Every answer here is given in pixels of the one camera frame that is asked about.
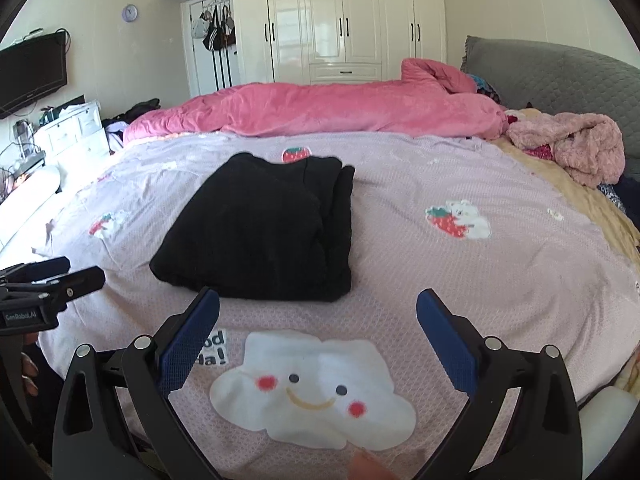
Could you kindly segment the person's right hand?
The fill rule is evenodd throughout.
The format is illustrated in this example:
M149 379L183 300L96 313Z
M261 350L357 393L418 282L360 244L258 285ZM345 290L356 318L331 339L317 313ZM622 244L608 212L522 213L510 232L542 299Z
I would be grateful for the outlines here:
M387 469L373 455L357 451L348 466L348 480L398 480L396 474Z

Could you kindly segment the person's left hand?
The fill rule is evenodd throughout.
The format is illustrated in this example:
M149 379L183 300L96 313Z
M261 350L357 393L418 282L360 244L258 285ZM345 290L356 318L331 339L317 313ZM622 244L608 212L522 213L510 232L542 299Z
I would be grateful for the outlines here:
M32 360L32 358L26 353L29 348L32 348L37 340L37 333L26 334L23 337L23 349L21 351L21 378L23 381L24 390L29 396L38 396L39 393L38 387L34 382L34 379L39 374L39 368Z

